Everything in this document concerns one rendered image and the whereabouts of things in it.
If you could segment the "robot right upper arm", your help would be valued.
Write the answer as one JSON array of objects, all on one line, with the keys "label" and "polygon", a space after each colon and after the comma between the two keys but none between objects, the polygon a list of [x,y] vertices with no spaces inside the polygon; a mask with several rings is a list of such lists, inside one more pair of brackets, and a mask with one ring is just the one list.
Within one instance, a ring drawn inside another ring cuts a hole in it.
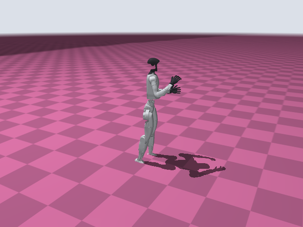
[{"label": "robot right upper arm", "polygon": [[160,97],[157,97],[157,96],[156,96],[156,93],[158,92],[158,86],[157,86],[156,77],[155,77],[155,76],[149,77],[149,82],[150,82],[150,84],[151,84],[151,87],[152,87],[152,91],[153,91],[154,97],[155,97],[156,99],[159,99]]}]

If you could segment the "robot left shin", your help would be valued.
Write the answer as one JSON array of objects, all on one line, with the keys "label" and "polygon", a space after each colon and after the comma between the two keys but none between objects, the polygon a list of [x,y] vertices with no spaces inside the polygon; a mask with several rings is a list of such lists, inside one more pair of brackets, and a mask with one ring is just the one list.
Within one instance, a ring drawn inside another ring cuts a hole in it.
[{"label": "robot left shin", "polygon": [[149,143],[148,143],[149,154],[151,154],[151,155],[152,155],[152,151],[153,151],[153,145],[154,145],[154,134],[150,137]]}]

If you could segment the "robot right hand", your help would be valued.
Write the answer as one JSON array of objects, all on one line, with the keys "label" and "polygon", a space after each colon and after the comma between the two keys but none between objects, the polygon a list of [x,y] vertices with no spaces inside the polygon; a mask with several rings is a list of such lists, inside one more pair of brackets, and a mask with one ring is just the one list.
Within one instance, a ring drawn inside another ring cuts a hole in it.
[{"label": "robot right hand", "polygon": [[176,84],[179,80],[181,80],[181,78],[177,75],[175,75],[175,77],[173,78],[173,76],[171,77],[171,82],[169,84],[172,84],[173,86],[171,87],[171,89],[174,87],[174,84]]}]

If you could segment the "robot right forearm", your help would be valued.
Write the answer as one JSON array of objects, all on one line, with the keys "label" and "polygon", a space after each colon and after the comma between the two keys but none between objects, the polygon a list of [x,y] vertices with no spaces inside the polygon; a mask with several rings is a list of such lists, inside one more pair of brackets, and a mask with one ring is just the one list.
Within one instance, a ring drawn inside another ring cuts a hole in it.
[{"label": "robot right forearm", "polygon": [[156,93],[157,97],[165,96],[171,90],[172,84],[168,84],[163,90]]}]

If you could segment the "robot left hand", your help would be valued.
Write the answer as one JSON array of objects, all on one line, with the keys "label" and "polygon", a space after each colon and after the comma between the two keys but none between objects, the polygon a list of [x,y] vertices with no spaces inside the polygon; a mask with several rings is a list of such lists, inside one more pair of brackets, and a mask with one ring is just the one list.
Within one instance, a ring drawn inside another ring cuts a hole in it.
[{"label": "robot left hand", "polygon": [[[177,85],[175,87],[177,87]],[[180,87],[178,87],[178,88],[175,88],[175,87],[170,90],[170,93],[180,94],[179,93],[179,92],[181,92],[181,91],[179,91],[179,90],[181,90],[181,89],[179,89]],[[170,94],[170,93],[168,93],[168,94]]]}]

